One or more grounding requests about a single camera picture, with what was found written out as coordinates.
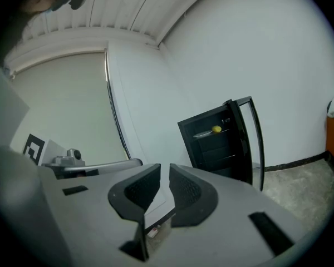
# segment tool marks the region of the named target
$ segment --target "ceiling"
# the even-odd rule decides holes
[[[153,38],[158,45],[174,23],[197,0],[87,0],[73,11],[69,4],[29,22],[22,42],[68,29],[114,28]]]

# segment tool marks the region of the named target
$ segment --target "black mini fridge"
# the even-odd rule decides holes
[[[262,190],[263,140],[251,97],[228,100],[221,107],[179,122],[178,126],[194,168],[251,185],[253,169],[258,169],[259,189]],[[250,146],[250,134],[253,147]]]

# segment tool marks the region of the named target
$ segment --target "black baseboard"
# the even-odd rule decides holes
[[[175,214],[175,208],[173,208],[168,214],[166,214],[164,217],[162,217],[162,219],[155,222],[152,226],[149,226],[148,228],[146,228],[145,229],[145,234],[148,234],[150,232],[150,230],[153,229],[155,226],[163,224],[165,221],[167,221],[167,219],[172,217],[174,214]]]
[[[305,159],[300,159],[300,160],[297,160],[297,161],[294,161],[294,162],[290,162],[290,163],[286,163],[286,164],[279,164],[279,165],[274,165],[274,166],[267,166],[267,167],[265,167],[265,172],[294,168],[294,167],[297,167],[297,166],[301,166],[301,165],[304,165],[304,164],[308,164],[308,163],[318,161],[320,159],[328,159],[329,154],[330,154],[329,151],[325,151],[321,154],[314,155],[312,157],[308,157],[308,158],[305,158]]]

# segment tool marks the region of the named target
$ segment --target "gray floor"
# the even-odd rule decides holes
[[[254,186],[258,187],[258,170]],[[318,227],[334,208],[334,172],[325,160],[265,173],[263,193],[290,211],[309,231]],[[170,220],[161,225],[153,239],[147,237],[153,254],[170,232]]]

